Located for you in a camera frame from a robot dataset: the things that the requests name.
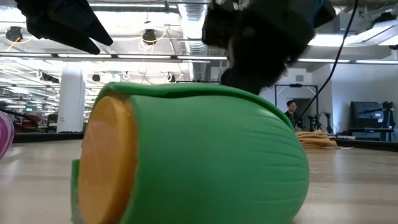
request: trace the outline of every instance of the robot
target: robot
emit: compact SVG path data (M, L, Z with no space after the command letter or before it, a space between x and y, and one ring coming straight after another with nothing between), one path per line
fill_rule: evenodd
M89 37L112 43L85 0L16 1L37 38L91 54ZM222 85L107 84L73 161L72 222L291 223L309 186L306 153L283 112L257 94L334 17L322 0L213 1L203 41L228 51ZM268 44L279 51L256 55Z

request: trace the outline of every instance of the pink object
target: pink object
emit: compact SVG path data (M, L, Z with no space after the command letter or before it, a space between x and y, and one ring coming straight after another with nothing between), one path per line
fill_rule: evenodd
M0 159L11 147L14 134L15 130L11 119L0 111Z

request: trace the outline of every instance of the black cable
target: black cable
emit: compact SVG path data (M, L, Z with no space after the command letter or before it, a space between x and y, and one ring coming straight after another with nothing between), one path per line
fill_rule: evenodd
M318 93L311 99L310 103L309 103L309 104L307 105L307 107L303 110L303 112L300 114L300 116L294 121L294 126L296 125L297 121L298 121L299 119L301 119L301 117L305 114L305 112L307 112L307 110L311 107L311 105L312 105L312 103L315 101L315 99L318 98L318 95L320 94L320 92L325 88L325 86L326 86L326 85L328 84L328 82L331 80L331 77L333 76L333 74L334 74L334 72L335 72L335 70L336 70L336 66L337 66L337 63L338 63L338 59L340 58L340 55L341 55L341 51L343 50L344 42L345 42L345 40L346 40L346 38L347 38L347 35L348 35L348 32L349 32L349 28L351 28L351 24L353 23L355 13L356 13L356 10L357 10L357 8L358 8L358 2L359 2L359 0L355 0L355 2L354 2L353 13L352 13L352 15L351 15L351 17L350 17L350 19L349 19L347 28L346 28L345 33L344 33L344 36L343 36L343 41L341 42L340 48L339 48L338 51L337 51L336 60L335 60L333 66L332 66L332 68L331 68L331 72L330 72L329 77L326 79L326 81L324 82L324 84L321 86L321 88L319 89Z

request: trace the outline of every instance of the white column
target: white column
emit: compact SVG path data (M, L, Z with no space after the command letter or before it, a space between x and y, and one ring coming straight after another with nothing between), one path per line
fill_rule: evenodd
M57 132L83 131L86 73L82 62L64 62Z

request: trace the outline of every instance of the ceiling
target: ceiling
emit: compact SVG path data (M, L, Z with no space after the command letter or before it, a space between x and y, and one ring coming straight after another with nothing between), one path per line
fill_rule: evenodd
M104 28L114 40L110 47L96 43L102 54L154 54L154 55L186 55L185 43L187 38L182 30L180 14L174 13L174 4L183 1L169 1L171 12L165 13L158 8L163 7L159 2L139 1L89 1ZM135 2L134 7L118 6L120 3ZM184 2L206 2L201 0L184 0ZM338 2L339 8L349 7L352 1L333 0ZM376 10L380 7L391 6L396 1L361 1L363 9ZM13 1L0 0L0 9L3 6L12 6ZM147 11L137 9L138 4L143 4ZM358 27L367 26L369 21L362 17L357 18ZM22 27L22 44L13 44L5 38L10 26ZM153 46L143 44L142 33L146 29L154 29L158 41ZM337 47L309 47L303 55L304 58L335 58ZM54 54L83 54L84 52L53 42L51 40L37 40L25 29L25 17L16 8L7 8L0 12L0 52L36 52ZM210 48L209 55L224 55L224 50ZM391 54L387 46L347 47L344 48L341 58L347 59L380 59ZM217 61L200 62L209 63L212 67L225 67L226 63ZM134 82L145 85L168 83L167 74L175 75L177 80L190 80L190 64L186 61L178 63L167 62L117 62L117 61L87 61L82 62L87 72L86 106L90 108L99 89L107 82ZM306 68L309 72L317 69L322 64L297 63L295 67ZM47 83L40 78L39 71L58 78L60 81L63 62L61 60L24 60L21 58L0 57L0 101L9 105L26 104L32 101L58 104L59 85ZM100 82L94 82L92 76L101 75ZM218 74L211 76L212 80L218 79ZM26 85L24 87L9 88L9 85Z

